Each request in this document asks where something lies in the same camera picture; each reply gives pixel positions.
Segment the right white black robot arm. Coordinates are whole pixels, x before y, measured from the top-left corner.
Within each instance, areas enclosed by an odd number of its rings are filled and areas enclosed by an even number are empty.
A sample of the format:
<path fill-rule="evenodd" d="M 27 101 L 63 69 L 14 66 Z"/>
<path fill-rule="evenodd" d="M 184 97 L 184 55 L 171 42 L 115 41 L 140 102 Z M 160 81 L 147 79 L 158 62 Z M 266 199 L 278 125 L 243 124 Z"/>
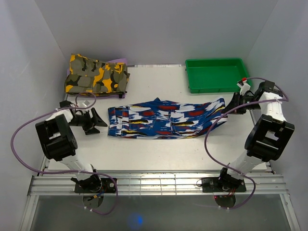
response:
<path fill-rule="evenodd" d="M 245 141 L 244 152 L 221 170 L 217 184 L 223 191 L 241 187 L 244 175 L 254 167 L 279 159 L 295 130 L 282 112 L 282 100 L 286 96 L 274 82 L 261 82 L 256 92 L 250 90 L 245 78 L 237 85 L 239 92 L 234 93 L 223 112 L 243 115 L 247 110 L 259 109 L 261 116 Z"/>

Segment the blue white red patterned trousers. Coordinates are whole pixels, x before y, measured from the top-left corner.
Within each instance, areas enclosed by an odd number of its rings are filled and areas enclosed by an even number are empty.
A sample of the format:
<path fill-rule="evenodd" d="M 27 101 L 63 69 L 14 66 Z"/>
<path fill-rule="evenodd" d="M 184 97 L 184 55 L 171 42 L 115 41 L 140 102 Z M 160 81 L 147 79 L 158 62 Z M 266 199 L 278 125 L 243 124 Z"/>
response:
<path fill-rule="evenodd" d="M 224 98 L 206 103 L 153 101 L 108 108 L 108 135 L 129 139 L 185 139 L 227 122 Z"/>

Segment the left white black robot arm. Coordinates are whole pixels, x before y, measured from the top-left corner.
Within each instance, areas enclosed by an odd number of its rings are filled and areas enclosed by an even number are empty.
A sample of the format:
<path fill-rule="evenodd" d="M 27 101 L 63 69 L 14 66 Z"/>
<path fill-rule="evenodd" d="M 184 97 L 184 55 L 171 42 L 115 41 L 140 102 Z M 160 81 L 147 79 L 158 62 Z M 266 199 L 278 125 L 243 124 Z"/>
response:
<path fill-rule="evenodd" d="M 107 127 L 95 108 L 81 110 L 71 109 L 70 101 L 60 102 L 60 110 L 48 119 L 35 125 L 42 150 L 49 160 L 66 165 L 70 170 L 76 170 L 71 180 L 83 190 L 98 192 L 102 189 L 102 180 L 95 174 L 92 164 L 83 160 L 77 154 L 77 141 L 71 126 L 81 127 L 86 135 L 99 134 L 96 128 Z"/>

